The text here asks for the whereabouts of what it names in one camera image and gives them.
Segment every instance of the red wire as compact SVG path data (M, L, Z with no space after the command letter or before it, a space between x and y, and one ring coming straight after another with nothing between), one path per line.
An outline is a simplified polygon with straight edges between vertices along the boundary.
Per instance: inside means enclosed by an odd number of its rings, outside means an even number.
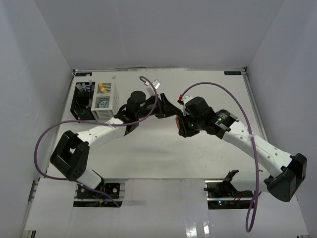
M230 201L230 202L234 202L236 199L239 199L240 197L238 197L238 196L236 196L232 201Z
M240 196L236 202L240 201L241 197L242 197L242 192L240 192Z

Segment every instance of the white table surface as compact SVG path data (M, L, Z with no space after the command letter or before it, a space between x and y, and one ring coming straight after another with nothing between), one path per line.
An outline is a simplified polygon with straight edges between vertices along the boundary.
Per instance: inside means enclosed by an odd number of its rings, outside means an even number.
M202 81L221 84L239 100L249 117L252 130L259 134L243 76L224 75L223 71L152 69L137 72L93 72L91 77L75 77L62 120L74 119L70 106L76 83L89 79L115 82L121 106L126 103L131 92L146 92L146 86L139 80L140 75L152 81L158 79L161 82L158 93L165 93L168 100L179 108L181 105L177 103L178 97L190 85ZM222 89L200 85L191 89L189 94L204 97L215 111L226 109L245 122L238 106ZM63 124L58 130L57 141L67 130L80 132L92 127L94 125ZM211 179L224 178L229 170L254 170L253 159L215 136L205 132L191 138L179 136L175 117L148 118L131 134L90 151L88 165L109 179ZM49 166L48 175L62 176L52 165Z
M159 93L164 92L179 108L176 100L188 86L201 81L219 83L237 97L249 117L254 133L259 134L241 75L225 76L223 71L169 69L93 72L91 79L114 81L119 91L119 104L122 105L132 91L146 90L138 80L140 75L151 80L158 79L162 83ZM73 119L69 109L74 87L77 82L84 81L87 79L75 77L63 120ZM227 109L245 122L233 100L219 88L198 86L190 91L190 95L204 97L215 111ZM58 131L57 140L67 130L79 132L92 127L64 124ZM205 133L192 138L178 136L174 118L149 118L130 135L91 151L88 164L103 177L114 179L212 179L223 178L233 169L254 170L253 159L215 136ZM48 174L62 176L52 165ZM284 203L268 193L262 194L254 230L248 234L244 229L247 210L207 210L205 194L201 193L200 188L204 184L203 180L129 180L128 184L130 186L124 200L142 200L145 201L144 205L121 209L72 208L65 231L55 229L54 232L64 237L105 235L117 238L295 238L297 235L307 235L296 197ZM56 237L54 232L39 229L36 237Z

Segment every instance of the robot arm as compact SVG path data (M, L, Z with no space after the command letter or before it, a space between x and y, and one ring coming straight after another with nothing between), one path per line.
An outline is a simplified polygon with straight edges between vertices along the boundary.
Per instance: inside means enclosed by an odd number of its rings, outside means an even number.
M155 97L146 100L145 93L135 91L126 105L107 123L126 124L136 122L145 117L154 106ZM167 118L181 113L181 110L171 104L161 93L152 115L157 118ZM91 168L87 167L89 150L96 149L109 141L131 133L138 123L128 126L96 126L92 129L73 133L65 132L59 140L50 162L69 180L77 181L85 186L102 190L104 180Z
M176 118L179 135L189 137L204 130L238 147L251 158L254 157L248 129L235 115L227 110L215 113L201 97L186 96L179 103L184 106L183 114L179 114ZM260 191L268 191L281 201L290 201L305 179L306 157L300 153L292 156L257 135L254 138L259 163L267 170L260 173ZM219 189L228 194L255 190L254 178L254 173L231 171L220 184Z

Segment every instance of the purple cable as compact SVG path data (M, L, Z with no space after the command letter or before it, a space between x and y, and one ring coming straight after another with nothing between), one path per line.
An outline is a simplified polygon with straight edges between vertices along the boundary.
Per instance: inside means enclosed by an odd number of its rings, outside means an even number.
M111 124L111 126L128 126L128 125L134 125L134 124L137 124L137 123L140 123L142 121L144 121L145 119L147 119L151 114L152 112L154 111L155 109L155 106L157 105L158 103L158 93L157 93L157 90L155 89L154 85L151 83L150 80L148 80L146 77L144 76L140 76L140 80L142 82L145 82L147 81L150 86L153 88L153 91L154 91L154 94L155 94L155 101L154 101L154 105L152 107L152 109L150 110L150 112L142 119L138 120L138 121L135 121L135 122L130 122L130 123L125 123L125 124ZM84 121L84 120L64 120L64 121L60 121L59 123L56 123L54 125L51 125L49 128L47 128L39 137L38 141L36 142L36 145L35 145L35 149L34 149L34 165L35 165L35 168L36 170L44 177L48 178L48 179L54 179L54 180L67 180L66 178L57 178L57 177L52 177L52 176L49 176L45 173L43 173L38 165L38 159L37 159L37 154L38 154L38 149L39 149L39 145L40 145L40 142L41 140L43 139L43 137L46 135L46 133L48 133L50 130L52 130L54 127L58 126L58 125L62 125L62 124L65 124L65 123L71 123L71 122L77 122L77 123L83 123L83 124L94 124L94 125L104 125L104 126L108 126L109 124L108 123L102 123L102 122L92 122L92 121ZM96 191L100 194L103 194L105 195L104 192L101 192L101 191L97 191L97 190L94 190L94 189L91 189L91 188L88 188L88 190L90 191ZM109 196L109 195L105 195L107 196L108 198L110 198L115 204L116 206L119 207L119 205Z
M221 89L223 89L226 93L228 93L232 99L236 102L236 104L238 105L238 107L240 108L242 114L243 114L243 117L244 119L246 120L246 123L247 123L247 126L248 126L248 130L249 130L249 134L252 135L252 129L251 129L251 125L250 125L250 122L249 122L249 119L247 117L247 114L245 113L245 111L243 110L241 104L238 102L238 100L236 99L236 97L229 92L228 89L224 88L223 86L217 84L217 83L211 83L211 82L201 82L201 83L195 83L193 84L192 86L190 86L189 88L187 88L183 94L180 96L180 99L182 97L184 97L185 93L188 92L188 90L190 90L191 88L197 86L197 85L202 85L202 84L209 84L209 85L213 85L213 86L217 86ZM256 213L257 213L257 208L258 208L258 199L259 199L259 188L260 188L260 176L259 176L259 160L258 160L258 154L257 154L257 148L256 148L256 143L254 141L254 138L251 137L251 142L252 142L252 147L253 147L253 153L254 153L254 161L255 161L255 164L256 164L256 190L255 192L253 193L253 197L252 197L252 200L251 200L251 203L250 203L250 206L249 206L249 209L248 209L248 212L247 212L247 217L246 217L246 231L249 233L252 228L253 228L253 224L254 224L254 221L255 221L255 218L256 218ZM251 222L250 222L250 226L248 227L248 224L249 224L249 216L250 216L250 211L252 209L252 205L254 204L254 207L253 207L253 213L252 213L252 218L251 218Z

